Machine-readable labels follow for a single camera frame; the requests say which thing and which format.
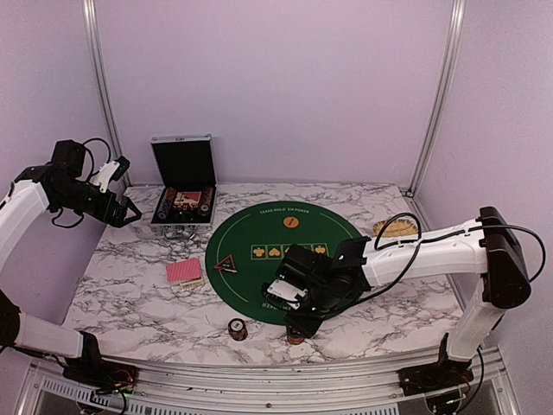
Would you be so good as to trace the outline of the red beige 5 chip stack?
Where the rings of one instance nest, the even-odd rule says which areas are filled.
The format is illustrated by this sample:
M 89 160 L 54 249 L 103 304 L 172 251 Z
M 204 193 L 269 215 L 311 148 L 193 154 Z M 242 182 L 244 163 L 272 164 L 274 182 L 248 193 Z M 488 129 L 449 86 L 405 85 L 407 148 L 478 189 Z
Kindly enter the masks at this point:
M 287 327 L 287 341 L 289 344 L 299 345 L 302 342 L 304 342 L 304 340 L 305 340 L 305 337 L 300 332 L 290 327 Z

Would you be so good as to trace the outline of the orange round big blind button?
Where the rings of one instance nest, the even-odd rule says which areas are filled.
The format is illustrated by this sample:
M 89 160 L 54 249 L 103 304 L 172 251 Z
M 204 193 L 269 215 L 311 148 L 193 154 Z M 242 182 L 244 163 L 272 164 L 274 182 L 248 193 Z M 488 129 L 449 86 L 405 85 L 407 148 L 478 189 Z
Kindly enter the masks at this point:
M 289 216 L 283 220 L 283 225 L 288 229 L 298 228 L 299 224 L 300 224 L 300 221 L 295 216 Z

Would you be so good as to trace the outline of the black orange 100 chip stack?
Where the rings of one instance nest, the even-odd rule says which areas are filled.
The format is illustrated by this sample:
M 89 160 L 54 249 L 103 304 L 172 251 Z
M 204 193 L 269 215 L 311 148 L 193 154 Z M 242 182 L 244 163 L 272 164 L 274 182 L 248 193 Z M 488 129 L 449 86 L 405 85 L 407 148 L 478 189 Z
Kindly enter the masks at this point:
M 228 333 L 230 337 L 237 342 L 243 341 L 247 336 L 245 321 L 240 318 L 234 318 L 228 323 Z

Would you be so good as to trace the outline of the black red triangular dealer button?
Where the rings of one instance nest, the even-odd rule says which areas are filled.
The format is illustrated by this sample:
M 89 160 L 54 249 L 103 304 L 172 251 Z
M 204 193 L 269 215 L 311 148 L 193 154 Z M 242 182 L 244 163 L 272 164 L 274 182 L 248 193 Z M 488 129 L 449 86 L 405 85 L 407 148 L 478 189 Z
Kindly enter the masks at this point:
M 217 271 L 226 271 L 230 273 L 237 273 L 238 267 L 235 264 L 234 258 L 231 254 L 227 255 L 219 263 L 214 266 Z

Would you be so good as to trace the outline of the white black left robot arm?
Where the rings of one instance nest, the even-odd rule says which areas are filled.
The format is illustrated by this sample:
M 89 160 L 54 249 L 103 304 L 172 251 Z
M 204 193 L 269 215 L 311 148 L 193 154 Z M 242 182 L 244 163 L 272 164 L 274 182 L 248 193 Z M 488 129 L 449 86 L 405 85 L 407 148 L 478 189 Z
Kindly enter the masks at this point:
M 33 272 L 44 267 L 48 276 L 61 271 L 68 276 L 72 261 L 57 264 L 54 255 L 71 253 L 72 240 L 61 235 L 61 225 L 47 229 L 46 213 L 59 216 L 71 210 L 80 218 L 91 216 L 115 228 L 139 220 L 139 209 L 126 196 L 108 189 L 130 167 L 120 156 L 99 169 L 82 174 L 92 156 L 86 144 L 62 140 L 55 144 L 49 162 L 27 167 L 11 184 L 1 202 L 1 262 L 18 270 L 17 260 Z M 109 366 L 101 358 L 96 337 L 31 316 L 20 310 L 7 295 L 1 296 L 1 343 L 63 357 L 92 385 L 109 377 Z

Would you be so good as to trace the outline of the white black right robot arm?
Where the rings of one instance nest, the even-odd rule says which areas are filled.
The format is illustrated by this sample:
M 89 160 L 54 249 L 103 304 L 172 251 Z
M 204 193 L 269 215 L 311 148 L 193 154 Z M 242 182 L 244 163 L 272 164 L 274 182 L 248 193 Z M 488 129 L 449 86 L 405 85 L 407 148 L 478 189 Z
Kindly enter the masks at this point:
M 495 207 L 483 207 L 475 220 L 409 238 L 345 239 L 333 257 L 292 245 L 266 291 L 290 307 L 286 326 L 310 338 L 326 317 L 342 312 L 345 301 L 357 305 L 360 294 L 374 287 L 385 293 L 405 278 L 480 275 L 460 321 L 441 341 L 438 361 L 405 370 L 410 380 L 421 374 L 445 387 L 468 369 L 502 316 L 530 297 L 531 280 L 514 230 Z

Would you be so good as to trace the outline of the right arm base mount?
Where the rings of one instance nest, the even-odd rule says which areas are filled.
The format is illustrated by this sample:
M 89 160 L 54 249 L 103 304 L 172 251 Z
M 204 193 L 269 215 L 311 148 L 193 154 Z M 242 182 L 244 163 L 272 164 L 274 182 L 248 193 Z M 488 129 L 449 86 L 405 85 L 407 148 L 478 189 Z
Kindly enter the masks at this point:
M 399 386 L 403 389 L 405 396 L 432 393 L 462 385 L 474 379 L 473 371 L 470 368 L 460 371 L 456 368 L 439 368 L 436 364 L 402 368 L 397 371 L 397 374 Z

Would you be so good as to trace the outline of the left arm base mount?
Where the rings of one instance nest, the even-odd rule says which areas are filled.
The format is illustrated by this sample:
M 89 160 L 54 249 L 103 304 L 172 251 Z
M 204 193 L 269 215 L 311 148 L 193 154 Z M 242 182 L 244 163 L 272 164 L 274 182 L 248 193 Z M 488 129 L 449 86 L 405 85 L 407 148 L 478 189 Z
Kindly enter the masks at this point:
M 135 366 L 114 361 L 100 363 L 66 359 L 63 376 L 81 384 L 94 386 L 97 394 L 131 392 L 138 375 Z

